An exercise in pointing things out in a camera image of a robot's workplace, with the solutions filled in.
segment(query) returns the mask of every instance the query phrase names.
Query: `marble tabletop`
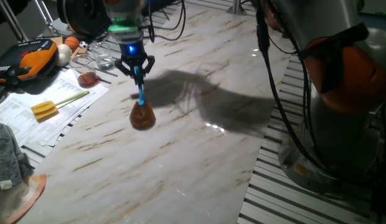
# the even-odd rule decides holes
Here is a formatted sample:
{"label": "marble tabletop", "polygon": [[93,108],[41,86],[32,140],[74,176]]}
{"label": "marble tabletop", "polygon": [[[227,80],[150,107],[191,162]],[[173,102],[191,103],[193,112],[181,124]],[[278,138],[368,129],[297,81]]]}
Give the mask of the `marble tabletop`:
{"label": "marble tabletop", "polygon": [[[155,126],[131,127],[138,89],[119,76],[36,168],[47,184],[20,223],[236,223],[275,105],[256,22],[196,7],[187,18],[178,41],[145,46]],[[289,56],[271,46],[270,60],[280,85]]]}

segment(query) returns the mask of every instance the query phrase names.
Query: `yellow label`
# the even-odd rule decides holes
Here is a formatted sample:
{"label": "yellow label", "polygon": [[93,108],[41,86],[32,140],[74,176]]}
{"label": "yellow label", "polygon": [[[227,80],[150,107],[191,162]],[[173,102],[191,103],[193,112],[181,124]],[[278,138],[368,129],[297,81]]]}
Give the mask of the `yellow label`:
{"label": "yellow label", "polygon": [[299,163],[296,163],[294,166],[294,170],[297,171],[299,174],[304,175],[305,177],[309,174],[309,170]]}

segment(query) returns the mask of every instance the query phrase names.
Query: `gray cloth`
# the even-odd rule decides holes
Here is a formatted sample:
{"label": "gray cloth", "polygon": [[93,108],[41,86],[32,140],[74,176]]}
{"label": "gray cloth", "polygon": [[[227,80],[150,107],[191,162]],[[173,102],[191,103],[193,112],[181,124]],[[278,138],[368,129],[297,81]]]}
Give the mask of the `gray cloth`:
{"label": "gray cloth", "polygon": [[0,124],[0,190],[20,184],[30,171],[27,158],[20,151],[12,129]]}

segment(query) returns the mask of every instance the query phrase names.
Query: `basketball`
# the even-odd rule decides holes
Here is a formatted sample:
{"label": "basketball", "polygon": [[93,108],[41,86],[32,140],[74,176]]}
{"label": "basketball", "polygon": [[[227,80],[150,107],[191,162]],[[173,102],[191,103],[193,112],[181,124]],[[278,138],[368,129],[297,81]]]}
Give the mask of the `basketball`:
{"label": "basketball", "polygon": [[69,46],[72,51],[75,51],[80,46],[80,42],[75,37],[67,37],[64,44]]}

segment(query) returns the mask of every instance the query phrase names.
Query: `yellow sponge brush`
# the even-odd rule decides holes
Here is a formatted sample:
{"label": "yellow sponge brush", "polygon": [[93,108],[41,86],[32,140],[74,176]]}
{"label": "yellow sponge brush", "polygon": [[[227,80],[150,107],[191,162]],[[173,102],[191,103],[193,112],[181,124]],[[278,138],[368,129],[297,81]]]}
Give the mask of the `yellow sponge brush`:
{"label": "yellow sponge brush", "polygon": [[56,104],[54,104],[54,102],[52,102],[52,101],[46,101],[46,102],[40,103],[36,106],[32,106],[31,110],[34,114],[35,119],[38,122],[41,122],[41,121],[44,121],[48,118],[51,118],[51,117],[57,115],[58,112],[57,112],[56,106],[61,105],[62,103],[66,103],[66,102],[69,102],[72,100],[79,99],[87,94],[89,94],[88,90],[83,91],[81,93],[78,93],[74,96],[71,96],[70,98],[67,98],[63,101],[56,103]]}

